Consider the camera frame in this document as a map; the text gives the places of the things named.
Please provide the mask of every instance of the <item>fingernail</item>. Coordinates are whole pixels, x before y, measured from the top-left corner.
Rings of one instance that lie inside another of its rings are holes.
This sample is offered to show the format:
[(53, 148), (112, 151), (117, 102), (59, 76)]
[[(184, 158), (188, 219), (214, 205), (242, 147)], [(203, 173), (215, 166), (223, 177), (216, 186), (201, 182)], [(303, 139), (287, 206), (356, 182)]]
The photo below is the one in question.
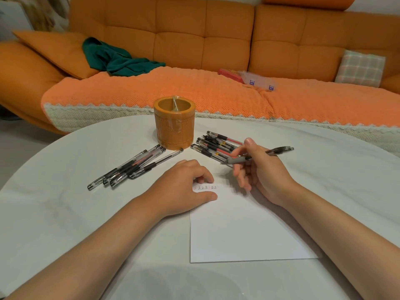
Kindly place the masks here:
[(256, 144), (256, 142), (254, 142), (254, 140), (252, 138), (246, 138), (244, 141), (244, 144), (253, 145), (253, 144)]

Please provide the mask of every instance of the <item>bamboo pen holder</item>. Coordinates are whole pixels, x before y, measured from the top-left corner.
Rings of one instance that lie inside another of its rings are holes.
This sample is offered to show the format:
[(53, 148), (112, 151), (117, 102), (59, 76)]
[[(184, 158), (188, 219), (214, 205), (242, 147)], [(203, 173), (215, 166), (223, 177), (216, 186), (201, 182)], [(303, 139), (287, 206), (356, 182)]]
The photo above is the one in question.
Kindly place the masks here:
[(175, 96), (178, 111), (174, 111), (173, 97), (163, 97), (154, 101), (158, 143), (168, 150), (188, 148), (194, 137), (193, 101)]

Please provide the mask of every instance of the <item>orange throw pillow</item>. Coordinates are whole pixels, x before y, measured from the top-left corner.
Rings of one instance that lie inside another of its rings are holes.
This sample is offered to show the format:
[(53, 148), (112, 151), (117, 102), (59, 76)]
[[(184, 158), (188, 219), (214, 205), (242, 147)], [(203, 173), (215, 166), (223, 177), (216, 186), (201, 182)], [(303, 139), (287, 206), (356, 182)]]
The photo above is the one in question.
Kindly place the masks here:
[(23, 43), (77, 79), (86, 79), (99, 71), (89, 67), (82, 43), (86, 35), (77, 32), (13, 31)]

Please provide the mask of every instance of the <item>sofa backrest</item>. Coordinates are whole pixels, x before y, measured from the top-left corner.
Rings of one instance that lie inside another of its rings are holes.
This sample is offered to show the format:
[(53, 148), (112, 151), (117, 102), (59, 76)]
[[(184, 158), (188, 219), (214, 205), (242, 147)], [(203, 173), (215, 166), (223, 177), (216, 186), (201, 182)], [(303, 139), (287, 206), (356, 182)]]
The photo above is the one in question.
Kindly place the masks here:
[(400, 73), (400, 17), (256, 6), (250, 72), (334, 81), (344, 50), (385, 56), (383, 78)]
[(167, 66), (247, 70), (254, 6), (219, 0), (71, 0), (70, 31)]

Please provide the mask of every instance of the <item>sofa armrest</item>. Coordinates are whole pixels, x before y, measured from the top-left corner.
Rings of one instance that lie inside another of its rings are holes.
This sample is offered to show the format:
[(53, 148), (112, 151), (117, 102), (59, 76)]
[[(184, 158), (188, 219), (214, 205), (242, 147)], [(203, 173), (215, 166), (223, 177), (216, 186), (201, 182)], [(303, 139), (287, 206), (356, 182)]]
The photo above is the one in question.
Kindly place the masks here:
[(0, 42), (0, 55), (0, 104), (29, 122), (52, 130), (40, 101), (50, 87), (65, 78), (65, 73), (17, 41)]
[(400, 95), (400, 74), (384, 78), (379, 87)]

